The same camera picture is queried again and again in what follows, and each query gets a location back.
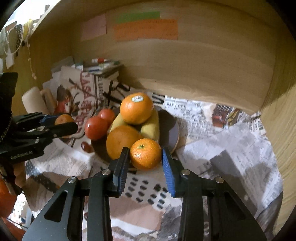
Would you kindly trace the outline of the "orange sleeve forearm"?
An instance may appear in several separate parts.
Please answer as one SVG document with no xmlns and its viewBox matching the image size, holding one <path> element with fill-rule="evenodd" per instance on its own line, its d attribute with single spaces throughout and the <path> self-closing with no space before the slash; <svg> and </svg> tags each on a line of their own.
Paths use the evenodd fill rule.
<svg viewBox="0 0 296 241">
<path fill-rule="evenodd" d="M 8 216 L 13 211 L 16 202 L 16 196 L 11 195 L 4 180 L 1 179 L 1 232 L 5 237 L 4 240 L 22 240 L 25 231 L 16 227 L 8 220 Z"/>
</svg>

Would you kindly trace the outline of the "left hand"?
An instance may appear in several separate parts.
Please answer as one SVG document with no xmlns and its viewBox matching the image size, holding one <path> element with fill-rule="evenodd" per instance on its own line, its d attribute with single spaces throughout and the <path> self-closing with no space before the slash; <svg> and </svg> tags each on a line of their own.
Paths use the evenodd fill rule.
<svg viewBox="0 0 296 241">
<path fill-rule="evenodd" d="M 26 170 L 25 170 L 25 163 L 17 163 L 13 165 L 14 175 L 15 175 L 15 184 L 23 188 L 26 184 Z"/>
</svg>

